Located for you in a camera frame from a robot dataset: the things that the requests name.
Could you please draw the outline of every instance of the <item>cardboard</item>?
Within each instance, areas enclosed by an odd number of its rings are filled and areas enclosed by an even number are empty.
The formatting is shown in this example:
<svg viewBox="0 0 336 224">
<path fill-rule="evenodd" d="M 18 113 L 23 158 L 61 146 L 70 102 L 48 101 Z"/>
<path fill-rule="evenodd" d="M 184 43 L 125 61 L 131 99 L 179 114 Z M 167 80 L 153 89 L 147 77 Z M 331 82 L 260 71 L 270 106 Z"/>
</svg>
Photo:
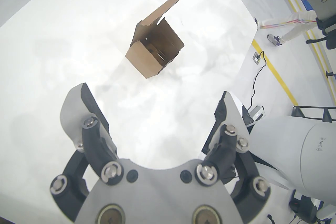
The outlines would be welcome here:
<svg viewBox="0 0 336 224">
<path fill-rule="evenodd" d="M 135 27 L 126 58 L 146 79 L 157 75 L 184 47 L 164 18 L 158 23 L 178 1 L 166 1 Z"/>
</svg>

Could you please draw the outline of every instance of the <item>electrical outlet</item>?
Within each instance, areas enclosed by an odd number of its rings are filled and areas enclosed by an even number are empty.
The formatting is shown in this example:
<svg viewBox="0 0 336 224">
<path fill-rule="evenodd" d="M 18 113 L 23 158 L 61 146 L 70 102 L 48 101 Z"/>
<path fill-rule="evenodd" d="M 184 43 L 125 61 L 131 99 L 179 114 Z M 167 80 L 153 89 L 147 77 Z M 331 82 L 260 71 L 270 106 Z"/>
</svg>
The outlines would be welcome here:
<svg viewBox="0 0 336 224">
<path fill-rule="evenodd" d="M 258 53 L 255 52 L 254 55 L 253 55 L 253 61 L 256 63 L 256 65 L 259 64 L 260 59 L 261 59 L 261 56 L 259 58 L 257 58 L 257 56 L 258 56 Z"/>
</svg>

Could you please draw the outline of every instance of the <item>striped pants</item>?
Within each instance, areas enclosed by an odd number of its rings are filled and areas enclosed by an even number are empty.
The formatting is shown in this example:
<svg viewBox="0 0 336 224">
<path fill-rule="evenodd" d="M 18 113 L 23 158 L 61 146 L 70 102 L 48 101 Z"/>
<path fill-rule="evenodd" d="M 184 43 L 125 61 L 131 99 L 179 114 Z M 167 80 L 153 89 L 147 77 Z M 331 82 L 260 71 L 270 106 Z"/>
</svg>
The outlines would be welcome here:
<svg viewBox="0 0 336 224">
<path fill-rule="evenodd" d="M 287 18 L 269 19 L 269 20 L 262 21 L 260 23 L 259 28 L 269 29 L 269 28 L 277 28 L 277 27 L 292 25 L 293 29 L 290 32 L 287 32 L 286 34 L 281 36 L 281 39 L 284 42 L 286 42 L 316 27 L 317 26 L 316 17 L 317 16 L 314 10 L 300 11 L 300 12 L 291 14 Z"/>
</svg>

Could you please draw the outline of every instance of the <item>person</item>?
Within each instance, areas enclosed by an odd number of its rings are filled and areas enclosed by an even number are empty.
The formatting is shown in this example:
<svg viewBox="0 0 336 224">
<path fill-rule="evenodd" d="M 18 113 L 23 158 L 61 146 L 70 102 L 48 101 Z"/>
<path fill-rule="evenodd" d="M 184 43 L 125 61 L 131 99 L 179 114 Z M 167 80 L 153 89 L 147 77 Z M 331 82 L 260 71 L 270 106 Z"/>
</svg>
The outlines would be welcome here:
<svg viewBox="0 0 336 224">
<path fill-rule="evenodd" d="M 257 23 L 258 29 L 270 29 L 283 26 L 293 26 L 292 30 L 284 34 L 283 36 L 275 36 L 268 34 L 267 39 L 274 44 L 274 46 L 281 46 L 285 42 L 292 40 L 300 34 L 317 27 L 316 13 L 314 10 L 295 12 L 288 17 L 282 19 L 268 19 L 261 21 L 254 19 Z"/>
</svg>

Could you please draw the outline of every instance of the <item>shoe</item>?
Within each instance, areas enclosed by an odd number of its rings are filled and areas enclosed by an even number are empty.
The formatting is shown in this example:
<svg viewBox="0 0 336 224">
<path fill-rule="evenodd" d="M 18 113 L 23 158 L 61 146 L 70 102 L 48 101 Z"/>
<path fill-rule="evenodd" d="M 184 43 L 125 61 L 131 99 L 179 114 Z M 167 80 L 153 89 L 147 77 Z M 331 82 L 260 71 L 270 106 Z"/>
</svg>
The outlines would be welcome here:
<svg viewBox="0 0 336 224">
<path fill-rule="evenodd" d="M 274 46 L 280 46 L 283 43 L 280 42 L 280 36 L 274 36 L 273 34 L 268 34 L 267 39 L 274 44 Z"/>
</svg>

